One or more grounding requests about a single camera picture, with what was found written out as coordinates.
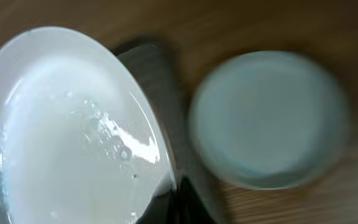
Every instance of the small plate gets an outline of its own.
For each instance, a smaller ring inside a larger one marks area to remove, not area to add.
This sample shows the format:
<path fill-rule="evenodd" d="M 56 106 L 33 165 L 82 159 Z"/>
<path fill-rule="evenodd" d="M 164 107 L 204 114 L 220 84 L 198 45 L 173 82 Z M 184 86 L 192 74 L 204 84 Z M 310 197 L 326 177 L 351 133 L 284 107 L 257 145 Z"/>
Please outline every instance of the small plate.
<path fill-rule="evenodd" d="M 346 99 L 319 65 L 288 52 L 235 57 L 202 83 L 190 112 L 200 157 L 241 187 L 285 189 L 326 171 L 345 147 Z"/>

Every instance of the wooden table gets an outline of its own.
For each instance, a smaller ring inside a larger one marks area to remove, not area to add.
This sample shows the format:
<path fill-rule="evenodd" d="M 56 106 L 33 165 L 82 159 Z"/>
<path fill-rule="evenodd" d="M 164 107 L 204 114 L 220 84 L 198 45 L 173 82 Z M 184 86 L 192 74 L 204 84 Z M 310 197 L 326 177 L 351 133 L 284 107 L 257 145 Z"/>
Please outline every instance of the wooden table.
<path fill-rule="evenodd" d="M 255 192 L 221 184 L 234 223 L 358 223 L 358 1 L 0 0 L 0 46 L 38 26 L 70 27 L 115 46 L 140 33 L 170 40 L 194 92 L 226 58 L 295 50 L 329 68 L 346 90 L 352 139 L 339 165 L 295 190 Z"/>

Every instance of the table surface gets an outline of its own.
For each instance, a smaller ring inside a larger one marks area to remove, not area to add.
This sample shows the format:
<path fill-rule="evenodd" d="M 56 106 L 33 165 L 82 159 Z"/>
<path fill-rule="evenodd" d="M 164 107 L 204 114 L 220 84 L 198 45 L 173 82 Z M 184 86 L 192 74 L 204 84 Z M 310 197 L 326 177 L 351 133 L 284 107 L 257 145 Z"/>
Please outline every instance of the table surface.
<path fill-rule="evenodd" d="M 255 50 L 315 58 L 342 83 L 352 138 L 339 164 L 310 185 L 256 192 L 221 183 L 233 223 L 358 223 L 358 1 L 0 0 L 0 46 L 38 26 L 79 30 L 107 47 L 157 34 L 178 49 L 190 92 L 223 60 Z"/>

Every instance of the white plate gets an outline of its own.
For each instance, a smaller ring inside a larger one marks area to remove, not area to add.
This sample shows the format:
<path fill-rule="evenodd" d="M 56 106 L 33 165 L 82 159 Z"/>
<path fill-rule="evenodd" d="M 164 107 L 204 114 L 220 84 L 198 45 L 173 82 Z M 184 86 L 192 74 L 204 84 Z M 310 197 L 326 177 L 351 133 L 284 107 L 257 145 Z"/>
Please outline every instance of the white plate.
<path fill-rule="evenodd" d="M 134 223 L 158 183 L 175 181 L 132 75 L 97 41 L 60 27 L 0 50 L 0 169 L 20 224 Z"/>
<path fill-rule="evenodd" d="M 337 161 L 349 125 L 337 81 L 308 59 L 277 51 L 219 66 L 199 88 L 190 116 L 204 163 L 252 189 L 311 181 Z"/>

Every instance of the water droplet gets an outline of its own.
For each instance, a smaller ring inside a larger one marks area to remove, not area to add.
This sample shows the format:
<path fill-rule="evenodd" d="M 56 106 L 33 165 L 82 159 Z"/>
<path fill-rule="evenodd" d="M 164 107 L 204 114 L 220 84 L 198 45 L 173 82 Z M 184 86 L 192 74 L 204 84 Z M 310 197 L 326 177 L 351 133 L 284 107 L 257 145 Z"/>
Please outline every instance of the water droplet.
<path fill-rule="evenodd" d="M 122 151 L 122 152 L 121 152 L 121 158 L 127 159 L 127 157 L 128 157 L 127 152 L 126 152 L 126 151 Z"/>
<path fill-rule="evenodd" d="M 119 155 L 121 159 L 129 160 L 131 158 L 132 151 L 128 147 L 122 146 L 119 148 L 119 150 L 120 150 Z"/>

